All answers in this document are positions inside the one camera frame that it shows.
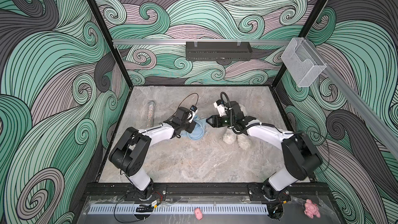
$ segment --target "red wire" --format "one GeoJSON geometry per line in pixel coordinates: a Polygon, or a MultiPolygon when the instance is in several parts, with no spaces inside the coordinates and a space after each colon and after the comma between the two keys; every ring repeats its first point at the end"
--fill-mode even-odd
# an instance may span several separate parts
{"type": "Polygon", "coordinates": [[[162,201],[162,200],[163,200],[163,196],[162,196],[159,192],[155,192],[155,193],[158,193],[158,194],[159,194],[159,196],[160,196],[160,201],[162,201]]]}

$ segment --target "black metal box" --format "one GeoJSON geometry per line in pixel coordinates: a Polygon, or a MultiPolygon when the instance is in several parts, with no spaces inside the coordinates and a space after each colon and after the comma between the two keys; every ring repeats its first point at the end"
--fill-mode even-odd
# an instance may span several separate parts
{"type": "Polygon", "coordinates": [[[248,61],[253,51],[249,42],[195,42],[186,43],[188,61],[248,61]]]}

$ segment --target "glitter tube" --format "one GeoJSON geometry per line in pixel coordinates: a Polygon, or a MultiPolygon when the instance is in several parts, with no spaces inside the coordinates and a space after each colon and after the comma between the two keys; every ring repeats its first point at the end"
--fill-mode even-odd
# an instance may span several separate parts
{"type": "Polygon", "coordinates": [[[153,126],[153,112],[155,111],[155,102],[148,102],[148,117],[147,117],[147,128],[153,126]]]}

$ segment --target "fluffy toy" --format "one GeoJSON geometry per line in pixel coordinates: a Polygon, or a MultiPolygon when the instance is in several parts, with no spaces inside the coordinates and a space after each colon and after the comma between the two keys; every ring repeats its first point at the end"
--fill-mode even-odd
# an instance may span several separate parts
{"type": "Polygon", "coordinates": [[[310,217],[311,219],[314,218],[314,215],[318,218],[321,217],[321,214],[319,213],[318,206],[316,206],[315,203],[312,203],[310,199],[307,199],[306,203],[304,204],[305,210],[304,213],[310,217]]]}
{"type": "MultiPolygon", "coordinates": [[[[243,113],[246,112],[246,108],[239,104],[240,109],[243,113]]],[[[231,129],[227,128],[224,135],[222,136],[222,140],[227,144],[233,144],[235,140],[238,140],[238,145],[244,150],[250,148],[251,142],[250,139],[245,134],[235,134],[231,129]]]]}

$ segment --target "white plush toy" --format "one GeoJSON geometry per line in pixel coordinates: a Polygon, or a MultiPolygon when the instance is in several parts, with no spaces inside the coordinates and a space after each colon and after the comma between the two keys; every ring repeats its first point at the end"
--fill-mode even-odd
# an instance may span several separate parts
{"type": "MultiPolygon", "coordinates": [[[[240,109],[243,113],[246,112],[246,108],[239,104],[240,109]]],[[[250,148],[251,142],[249,138],[245,134],[237,135],[231,129],[227,128],[224,135],[222,136],[222,140],[227,144],[233,144],[236,140],[238,140],[238,145],[244,150],[250,148]]]]}

